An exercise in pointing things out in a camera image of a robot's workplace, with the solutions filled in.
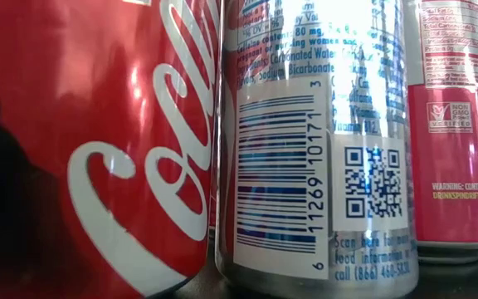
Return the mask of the silver blue Red Bull can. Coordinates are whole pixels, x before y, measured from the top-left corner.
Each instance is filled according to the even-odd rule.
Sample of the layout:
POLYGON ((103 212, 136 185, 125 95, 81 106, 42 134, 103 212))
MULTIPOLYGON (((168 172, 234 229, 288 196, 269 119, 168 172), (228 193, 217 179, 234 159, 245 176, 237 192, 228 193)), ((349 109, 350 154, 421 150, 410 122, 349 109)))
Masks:
POLYGON ((418 282, 402 0, 225 0, 216 264, 284 299, 418 282))

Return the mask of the red Coca-Cola can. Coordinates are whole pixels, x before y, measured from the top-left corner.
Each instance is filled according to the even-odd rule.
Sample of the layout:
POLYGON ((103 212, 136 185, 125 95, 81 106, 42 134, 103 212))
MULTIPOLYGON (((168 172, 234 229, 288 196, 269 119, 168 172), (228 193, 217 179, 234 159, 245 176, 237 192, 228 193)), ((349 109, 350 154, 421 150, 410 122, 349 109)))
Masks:
POLYGON ((214 179, 211 184, 211 193, 209 201, 209 240, 215 240, 217 223, 217 198, 218 198, 218 179, 214 179))
POLYGON ((0 299, 203 268, 222 0, 0 0, 0 299))

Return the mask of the pink white Spindrift can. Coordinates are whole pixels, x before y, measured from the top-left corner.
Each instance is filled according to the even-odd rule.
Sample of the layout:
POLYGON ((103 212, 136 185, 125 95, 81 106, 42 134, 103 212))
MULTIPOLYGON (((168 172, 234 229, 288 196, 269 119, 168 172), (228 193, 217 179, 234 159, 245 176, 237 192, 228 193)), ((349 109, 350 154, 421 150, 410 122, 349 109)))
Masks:
POLYGON ((417 250, 478 261, 478 0, 402 0, 417 250))

